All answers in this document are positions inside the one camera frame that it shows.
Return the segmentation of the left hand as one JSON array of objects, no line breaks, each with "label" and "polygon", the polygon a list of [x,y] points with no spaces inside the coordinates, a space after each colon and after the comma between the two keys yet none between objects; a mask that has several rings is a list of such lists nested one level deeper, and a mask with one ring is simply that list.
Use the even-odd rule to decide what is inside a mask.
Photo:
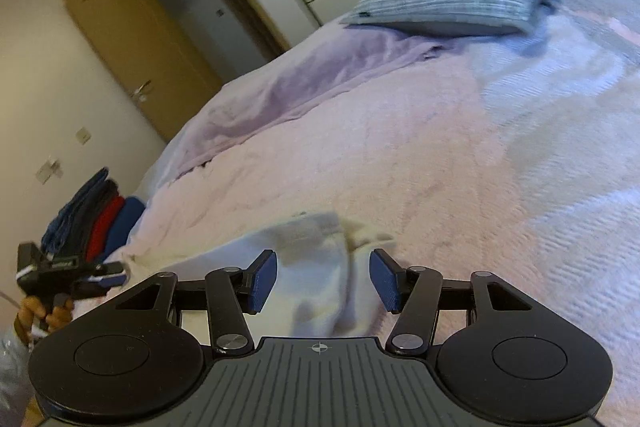
[{"label": "left hand", "polygon": [[56,332],[70,324],[73,320],[73,311],[74,302],[70,298],[67,298],[62,306],[56,306],[48,312],[37,297],[26,297],[15,317],[16,335],[24,345],[28,345],[30,338],[32,338],[32,325],[34,325],[35,319],[47,324],[50,332]]}]

